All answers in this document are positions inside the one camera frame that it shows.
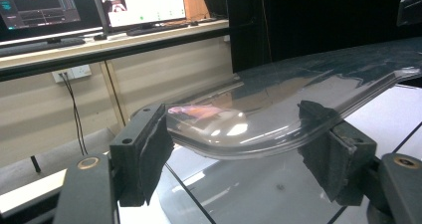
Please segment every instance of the clear plastic sheet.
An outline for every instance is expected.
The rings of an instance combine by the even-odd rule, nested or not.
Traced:
[[[175,141],[244,159],[304,145],[388,88],[422,75],[419,38],[288,59],[168,106]]]

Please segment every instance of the electrical socket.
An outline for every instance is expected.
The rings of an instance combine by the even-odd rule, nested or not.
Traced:
[[[68,68],[68,69],[62,69],[62,70],[58,70],[56,72],[52,72],[54,81],[56,83],[61,83],[63,81],[63,78],[60,76],[60,74],[62,74],[64,76],[65,73],[68,75],[69,80],[72,80],[72,79],[75,78],[74,74],[72,73],[72,70],[70,68]]]
[[[79,67],[71,68],[74,78],[82,78],[92,75],[90,65],[83,65]]]
[[[59,70],[59,71],[56,71],[56,72],[52,72],[53,78],[54,78],[56,83],[61,83],[63,81],[60,74],[64,74],[64,73],[66,73],[68,75],[69,80],[87,77],[87,76],[90,76],[90,75],[93,74],[91,72],[90,65],[83,65],[83,66],[79,66],[79,67],[62,69],[62,70]]]

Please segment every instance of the beige wall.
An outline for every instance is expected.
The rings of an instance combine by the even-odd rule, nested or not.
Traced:
[[[223,38],[112,60],[127,115],[177,94],[232,77],[230,46]]]
[[[127,114],[232,76],[223,38],[171,47],[108,62],[118,102]],[[119,113],[100,64],[72,86],[84,134],[119,131]],[[77,139],[70,95],[51,73],[0,83],[0,167]]]
[[[72,81],[85,133],[118,130],[98,64],[93,75]],[[77,139],[73,103],[64,84],[38,76],[0,84],[0,166]]]

